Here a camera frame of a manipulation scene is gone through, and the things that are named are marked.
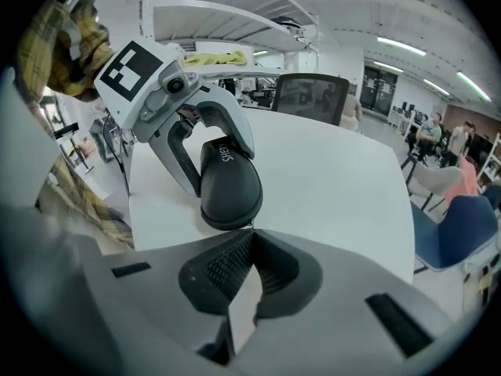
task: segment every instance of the yellow plaid cloth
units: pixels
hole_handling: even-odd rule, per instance
[[[57,0],[48,0],[34,16],[31,25],[20,39],[16,53],[16,86],[32,114],[47,132],[46,120],[39,105],[44,87],[77,99],[90,101],[98,97],[94,77],[111,58],[108,30],[96,23],[95,0],[80,0],[71,13]],[[71,19],[81,33],[80,57],[70,57],[70,38],[62,31]],[[52,167],[57,185],[45,182],[70,208],[79,211],[97,225],[108,237],[133,247],[131,228],[120,214],[108,208],[78,177],[61,155]]]

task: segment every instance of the office chair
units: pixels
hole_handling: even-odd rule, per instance
[[[463,172],[457,167],[428,168],[418,163],[415,157],[410,157],[413,161],[413,168],[405,181],[409,196],[417,195],[425,197],[426,201],[421,207],[424,210],[430,203],[434,195],[443,196],[448,190],[456,186],[463,178]],[[414,178],[419,186],[410,185],[410,180]]]
[[[482,195],[488,199],[493,210],[501,205],[501,186],[490,184]]]
[[[280,75],[272,111],[339,125],[350,83],[325,74]]]
[[[411,203],[416,257],[427,269],[439,272],[479,252],[498,237],[498,222],[487,197],[459,195],[452,199],[445,218],[437,224]]]

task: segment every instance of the blue chair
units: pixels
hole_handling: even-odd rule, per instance
[[[492,209],[494,210],[496,210],[501,204],[501,186],[499,185],[490,184],[487,188],[485,188],[482,195],[488,199]]]
[[[439,224],[411,205],[416,257],[424,264],[414,274],[457,265],[498,236],[498,222],[487,197],[455,197]]]

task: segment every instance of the door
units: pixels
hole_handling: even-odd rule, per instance
[[[366,67],[363,74],[362,91],[360,92],[360,104],[362,107],[374,110],[379,83],[379,71]]]
[[[379,85],[377,89],[374,111],[384,115],[390,114],[391,101],[395,94],[398,76],[386,71],[380,71]]]

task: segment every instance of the desk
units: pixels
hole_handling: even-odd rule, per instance
[[[398,134],[402,134],[402,132],[403,132],[403,138],[405,140],[405,138],[407,138],[407,135],[409,134],[410,128],[412,126],[414,126],[416,128],[419,128],[421,126],[421,125],[417,124],[416,122],[414,122],[415,114],[416,114],[416,112],[413,111],[413,113],[411,114],[411,117],[407,118],[403,114],[400,114],[394,110],[391,110],[390,114],[388,115],[387,121],[388,121],[388,123],[390,123],[390,125],[396,125]]]
[[[264,110],[244,112],[264,191],[254,226],[357,252],[410,283],[413,217],[393,150],[319,121]],[[218,128],[199,123],[185,141],[198,169],[202,144],[220,136]],[[202,220],[200,200],[181,189],[147,144],[135,145],[130,190],[138,251],[221,233]]]

